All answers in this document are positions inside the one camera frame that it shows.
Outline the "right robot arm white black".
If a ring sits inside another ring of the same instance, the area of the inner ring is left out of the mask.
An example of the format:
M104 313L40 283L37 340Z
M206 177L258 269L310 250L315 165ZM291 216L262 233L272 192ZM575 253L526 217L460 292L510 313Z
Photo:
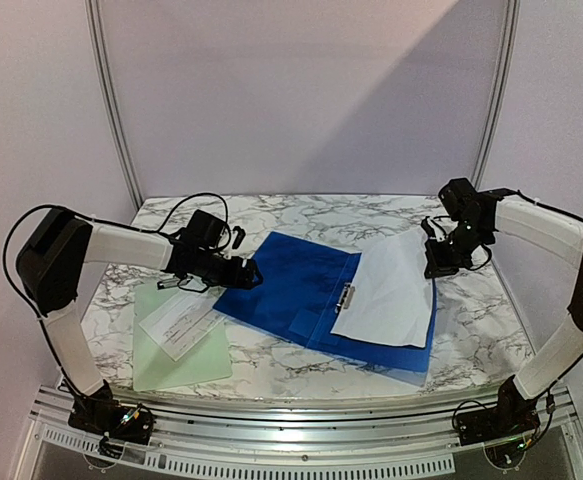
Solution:
M521 191L479 191L466 178L450 180L439 192L454 228L425 242L428 279L474 270L474 252L509 236L538 249L540 257L505 267L508 290L525 319L537 315L543 341L535 356L503 388L507 398L488 415L488 427L508 436L527 417L525 404L547 392L583 357L583 216L533 199Z

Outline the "blue file folder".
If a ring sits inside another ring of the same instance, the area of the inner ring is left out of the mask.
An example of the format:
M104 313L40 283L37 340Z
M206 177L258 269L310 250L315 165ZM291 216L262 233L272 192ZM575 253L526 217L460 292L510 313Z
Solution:
M353 281L362 252L350 253L279 232L270 233L253 258L264 281L250 290L226 290L217 312L292 343L388 369L427 372L433 343L437 291L423 348L391 347L331 332L343 285Z

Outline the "metal folder clip mechanism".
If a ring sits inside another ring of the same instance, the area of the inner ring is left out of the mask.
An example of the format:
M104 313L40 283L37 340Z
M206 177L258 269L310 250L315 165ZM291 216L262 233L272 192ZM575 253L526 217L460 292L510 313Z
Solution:
M355 293L355 286L351 282L346 282L343 285L340 296L335 304L335 313L336 314L339 314L341 311L349 308L354 293Z

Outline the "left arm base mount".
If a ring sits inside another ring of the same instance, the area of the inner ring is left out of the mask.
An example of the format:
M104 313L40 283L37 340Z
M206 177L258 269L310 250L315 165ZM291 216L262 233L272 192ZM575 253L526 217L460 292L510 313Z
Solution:
M114 398L107 382L95 393L86 395L67 380L74 403L68 425L100 437L97 452L120 459L127 443L148 446L155 426L155 416L142 403L124 405Z

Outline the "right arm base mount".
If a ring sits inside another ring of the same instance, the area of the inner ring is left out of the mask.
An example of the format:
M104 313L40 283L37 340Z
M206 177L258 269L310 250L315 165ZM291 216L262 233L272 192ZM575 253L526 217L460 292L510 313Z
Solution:
M548 415L545 424L537 409L539 396L525 399L511 376L499 387L493 407L474 399L461 402L453 411L452 428L462 446L482 444L485 457L493 467L515 469L551 426L555 399L550 389L543 394Z

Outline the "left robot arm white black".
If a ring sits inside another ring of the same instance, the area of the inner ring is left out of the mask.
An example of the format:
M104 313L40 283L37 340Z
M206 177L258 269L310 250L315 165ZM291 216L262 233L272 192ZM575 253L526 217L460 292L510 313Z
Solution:
M128 266L177 280L193 276L206 288L251 290L263 282L255 260L225 255L191 224L171 232L143 229L53 204L25 215L40 219L15 257L21 295L33 307L70 392L88 397L79 412L99 434L112 433L120 415L95 395L105 381L86 340L80 307L90 268Z

